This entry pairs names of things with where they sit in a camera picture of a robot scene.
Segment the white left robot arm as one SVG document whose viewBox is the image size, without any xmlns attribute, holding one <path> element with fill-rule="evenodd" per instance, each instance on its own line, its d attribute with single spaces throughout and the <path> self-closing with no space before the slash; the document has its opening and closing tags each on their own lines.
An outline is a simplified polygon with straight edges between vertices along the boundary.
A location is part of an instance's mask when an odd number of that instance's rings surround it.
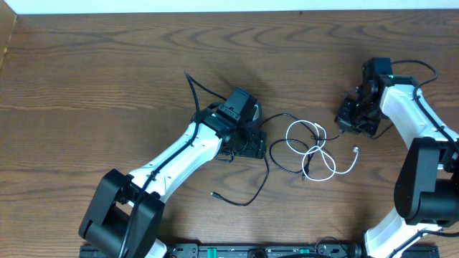
<svg viewBox="0 0 459 258">
<path fill-rule="evenodd" d="M 144 166 L 101 179 L 78 234 L 107 257 L 165 257 L 158 239 L 164 207 L 200 166 L 217 155 L 262 159 L 266 134 L 255 128 L 257 99 L 241 88 L 195 115 L 185 133 Z"/>
</svg>

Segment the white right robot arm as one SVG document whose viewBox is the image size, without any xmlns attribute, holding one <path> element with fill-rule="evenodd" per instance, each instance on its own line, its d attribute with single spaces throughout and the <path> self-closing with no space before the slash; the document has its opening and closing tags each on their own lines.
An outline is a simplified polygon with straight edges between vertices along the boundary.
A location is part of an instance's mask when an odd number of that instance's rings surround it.
<svg viewBox="0 0 459 258">
<path fill-rule="evenodd" d="M 444 231 L 458 222 L 458 134 L 428 105 L 420 83 L 393 73 L 394 64 L 386 57 L 364 63 L 357 96 L 345 98 L 335 118 L 342 131 L 368 138 L 388 119 L 408 149 L 394 208 L 349 246 L 348 257 L 401 257 L 428 234 L 458 237 Z"/>
</svg>

